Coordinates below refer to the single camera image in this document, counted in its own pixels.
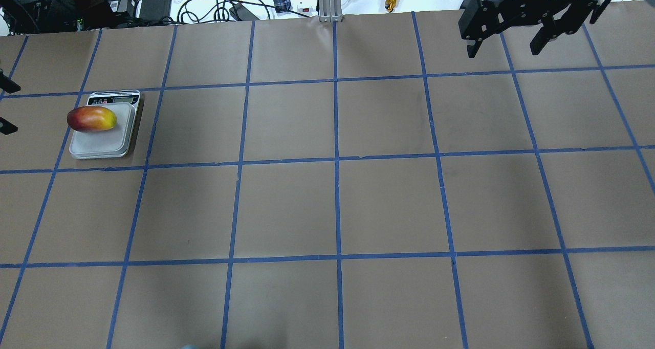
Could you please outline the aluminium frame post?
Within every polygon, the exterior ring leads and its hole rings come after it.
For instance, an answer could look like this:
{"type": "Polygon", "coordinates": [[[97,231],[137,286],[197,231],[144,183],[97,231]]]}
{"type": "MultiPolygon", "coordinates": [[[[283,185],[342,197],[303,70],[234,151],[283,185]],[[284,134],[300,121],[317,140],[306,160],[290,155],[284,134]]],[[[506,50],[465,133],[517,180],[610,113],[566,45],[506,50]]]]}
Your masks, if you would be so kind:
{"type": "Polygon", "coordinates": [[[338,23],[342,21],[341,0],[317,0],[316,11],[320,22],[338,23]]]}

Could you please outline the small blue black box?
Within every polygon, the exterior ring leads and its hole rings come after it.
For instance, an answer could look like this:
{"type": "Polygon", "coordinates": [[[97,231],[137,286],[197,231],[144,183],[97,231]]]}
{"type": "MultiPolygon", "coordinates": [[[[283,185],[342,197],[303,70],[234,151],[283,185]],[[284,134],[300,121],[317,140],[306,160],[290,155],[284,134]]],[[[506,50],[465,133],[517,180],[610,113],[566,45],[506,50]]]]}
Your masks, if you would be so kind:
{"type": "Polygon", "coordinates": [[[286,13],[292,11],[291,0],[272,0],[276,13],[286,13]]]}

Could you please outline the digital kitchen scale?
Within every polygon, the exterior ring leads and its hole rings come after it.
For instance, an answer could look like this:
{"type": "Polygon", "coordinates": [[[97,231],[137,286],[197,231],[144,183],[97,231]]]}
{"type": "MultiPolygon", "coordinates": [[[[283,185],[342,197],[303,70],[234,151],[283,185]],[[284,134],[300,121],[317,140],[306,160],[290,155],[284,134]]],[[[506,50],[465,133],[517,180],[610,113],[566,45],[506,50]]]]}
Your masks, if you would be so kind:
{"type": "Polygon", "coordinates": [[[72,130],[69,144],[70,155],[78,160],[120,158],[128,153],[134,136],[141,108],[139,90],[114,92],[93,92],[85,105],[104,106],[112,110],[117,125],[110,130],[95,133],[81,133],[72,130]]]}

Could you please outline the black power adapter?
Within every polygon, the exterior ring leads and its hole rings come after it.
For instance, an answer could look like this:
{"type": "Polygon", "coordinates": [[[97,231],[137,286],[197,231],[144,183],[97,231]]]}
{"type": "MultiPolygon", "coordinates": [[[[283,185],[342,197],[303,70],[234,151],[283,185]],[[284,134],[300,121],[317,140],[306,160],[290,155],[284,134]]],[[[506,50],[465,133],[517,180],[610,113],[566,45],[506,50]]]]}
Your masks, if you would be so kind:
{"type": "Polygon", "coordinates": [[[172,0],[140,0],[138,17],[146,21],[161,21],[170,16],[172,0]]]}

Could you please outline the red yellow mango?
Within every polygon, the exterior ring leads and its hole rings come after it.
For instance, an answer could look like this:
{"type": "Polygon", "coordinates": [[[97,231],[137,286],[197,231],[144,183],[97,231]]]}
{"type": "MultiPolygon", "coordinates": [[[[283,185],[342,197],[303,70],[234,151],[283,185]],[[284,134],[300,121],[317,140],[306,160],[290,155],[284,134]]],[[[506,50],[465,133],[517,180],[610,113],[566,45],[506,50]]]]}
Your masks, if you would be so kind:
{"type": "Polygon", "coordinates": [[[67,114],[67,124],[76,132],[95,133],[113,129],[117,125],[116,114],[98,105],[87,105],[76,108],[67,114]]]}

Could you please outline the white red switch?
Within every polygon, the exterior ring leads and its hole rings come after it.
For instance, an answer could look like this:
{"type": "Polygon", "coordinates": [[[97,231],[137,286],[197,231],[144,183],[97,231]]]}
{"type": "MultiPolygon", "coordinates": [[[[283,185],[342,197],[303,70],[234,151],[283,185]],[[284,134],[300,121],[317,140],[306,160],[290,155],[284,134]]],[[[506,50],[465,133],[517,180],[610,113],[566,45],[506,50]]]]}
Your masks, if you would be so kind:
{"type": "Polygon", "coordinates": [[[297,13],[304,15],[304,16],[313,16],[314,14],[314,7],[311,3],[303,3],[300,2],[296,6],[296,11],[297,13]]]}

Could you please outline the black electronics pile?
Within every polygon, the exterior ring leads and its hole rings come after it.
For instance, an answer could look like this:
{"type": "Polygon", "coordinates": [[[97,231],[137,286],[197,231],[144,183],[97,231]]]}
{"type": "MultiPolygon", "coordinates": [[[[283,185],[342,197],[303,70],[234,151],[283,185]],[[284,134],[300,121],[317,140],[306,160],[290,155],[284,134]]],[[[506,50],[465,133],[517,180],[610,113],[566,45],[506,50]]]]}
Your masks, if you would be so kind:
{"type": "Polygon", "coordinates": [[[13,34],[115,28],[134,17],[137,0],[2,0],[2,20],[13,34]]]}

